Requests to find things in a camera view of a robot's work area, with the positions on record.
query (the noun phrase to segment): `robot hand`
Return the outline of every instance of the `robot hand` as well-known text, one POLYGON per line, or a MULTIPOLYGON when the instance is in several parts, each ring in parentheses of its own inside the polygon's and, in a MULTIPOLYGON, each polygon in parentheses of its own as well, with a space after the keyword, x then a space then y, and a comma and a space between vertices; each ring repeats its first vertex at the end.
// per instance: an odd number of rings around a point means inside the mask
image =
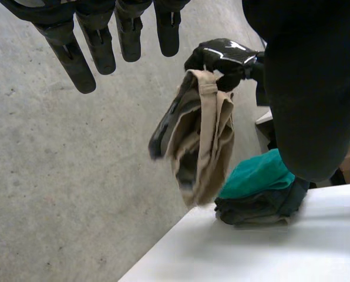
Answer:
POLYGON ((179 50, 180 10, 190 0, 0 0, 18 18, 35 25, 82 93, 93 92, 96 82, 73 34, 73 15, 76 14, 98 72, 108 75, 116 69, 108 28, 113 12, 116 11, 123 58, 135 62, 141 57, 140 16, 152 2, 162 54, 174 56, 179 50))
POLYGON ((223 38, 199 44, 184 64, 188 69, 218 70, 223 76, 217 81, 219 90, 231 91, 241 79, 251 78, 251 71, 258 61, 258 51, 223 38))

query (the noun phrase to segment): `white table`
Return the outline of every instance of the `white table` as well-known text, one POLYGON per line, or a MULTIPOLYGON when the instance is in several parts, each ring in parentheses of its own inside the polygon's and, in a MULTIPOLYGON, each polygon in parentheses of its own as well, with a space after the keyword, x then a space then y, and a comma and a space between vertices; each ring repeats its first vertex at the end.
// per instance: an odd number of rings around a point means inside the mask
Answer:
POLYGON ((269 120, 273 120, 273 115, 271 113, 271 110, 269 110, 269 112, 267 112, 262 117, 260 117, 258 120, 256 120, 255 123, 256 123, 256 125, 260 125, 264 122, 268 122, 269 120))
POLYGON ((234 228, 187 213, 121 282, 350 282, 350 185, 308 192, 289 226, 234 228))

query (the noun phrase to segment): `teal cloth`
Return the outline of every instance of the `teal cloth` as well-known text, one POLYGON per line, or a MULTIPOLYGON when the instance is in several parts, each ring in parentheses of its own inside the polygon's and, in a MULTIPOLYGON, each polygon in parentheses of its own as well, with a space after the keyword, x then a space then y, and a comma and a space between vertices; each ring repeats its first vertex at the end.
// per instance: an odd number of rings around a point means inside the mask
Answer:
POLYGON ((286 168, 278 149, 244 160, 235 167, 219 197, 239 199, 264 190, 286 189, 295 176, 286 168))

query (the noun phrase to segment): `gray floor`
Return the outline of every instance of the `gray floor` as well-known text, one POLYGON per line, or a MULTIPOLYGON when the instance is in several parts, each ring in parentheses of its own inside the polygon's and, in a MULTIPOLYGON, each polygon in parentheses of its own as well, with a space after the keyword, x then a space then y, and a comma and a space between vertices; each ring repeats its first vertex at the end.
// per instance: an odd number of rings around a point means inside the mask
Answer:
MULTIPOLYGON (((143 54, 78 93, 46 41, 0 4, 0 281, 116 281, 185 214, 167 163, 147 142, 201 41, 227 37, 262 49, 235 0, 192 0, 180 52, 160 54, 154 10, 143 54)), ((237 89, 234 166, 261 152, 254 82, 237 89)))

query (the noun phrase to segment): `garment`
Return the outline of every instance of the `garment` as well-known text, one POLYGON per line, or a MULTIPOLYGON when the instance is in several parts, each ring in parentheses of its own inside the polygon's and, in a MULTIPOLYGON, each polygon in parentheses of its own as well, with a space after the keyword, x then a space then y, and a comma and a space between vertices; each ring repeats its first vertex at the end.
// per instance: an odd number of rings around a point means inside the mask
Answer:
POLYGON ((313 182, 331 177, 350 145, 350 0, 243 0, 243 10, 267 42, 263 82, 284 163, 313 182))
POLYGON ((216 198, 217 217, 231 225, 243 223, 275 223, 285 220, 299 209, 309 182, 295 178, 288 187, 281 190, 264 190, 239 199, 216 198))
POLYGON ((188 206, 209 203, 221 189, 234 144, 231 92, 213 73, 189 70, 149 142, 152 159, 167 157, 188 206))
POLYGON ((278 149, 274 149, 239 163, 218 196, 240 199, 264 190, 281 190, 294 179, 295 176, 283 164, 278 149))

